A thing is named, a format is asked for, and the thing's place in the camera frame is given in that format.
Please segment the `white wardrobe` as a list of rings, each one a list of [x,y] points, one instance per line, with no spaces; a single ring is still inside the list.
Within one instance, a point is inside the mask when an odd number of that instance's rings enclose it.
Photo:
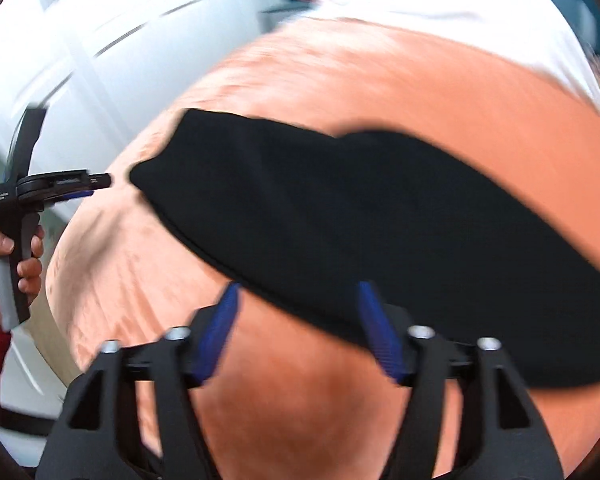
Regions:
[[[24,109],[47,113],[37,172],[105,170],[282,0],[4,0],[0,156]]]

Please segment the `orange velvet bed cover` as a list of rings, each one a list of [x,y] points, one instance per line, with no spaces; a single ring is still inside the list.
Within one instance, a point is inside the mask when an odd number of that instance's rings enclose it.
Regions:
[[[600,114],[299,18],[158,116],[56,246],[43,479],[563,479],[600,444]]]

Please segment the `left grey nightstand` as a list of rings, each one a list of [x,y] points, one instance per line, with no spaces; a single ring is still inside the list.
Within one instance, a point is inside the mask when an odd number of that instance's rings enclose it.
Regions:
[[[311,5],[308,2],[289,1],[276,4],[259,12],[259,25],[262,34],[268,34],[282,21],[292,16],[306,12]]]

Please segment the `white pillow sheet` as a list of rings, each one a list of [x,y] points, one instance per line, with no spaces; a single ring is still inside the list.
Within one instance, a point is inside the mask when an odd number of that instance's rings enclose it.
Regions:
[[[466,44],[547,76],[600,113],[600,82],[552,0],[316,0],[295,19],[358,21]]]

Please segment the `black pants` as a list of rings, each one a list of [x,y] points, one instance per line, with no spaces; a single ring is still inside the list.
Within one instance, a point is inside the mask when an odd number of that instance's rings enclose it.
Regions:
[[[365,344],[370,282],[446,338],[498,338],[532,387],[600,382],[600,270],[414,136],[188,110],[129,179],[198,258],[327,333]]]

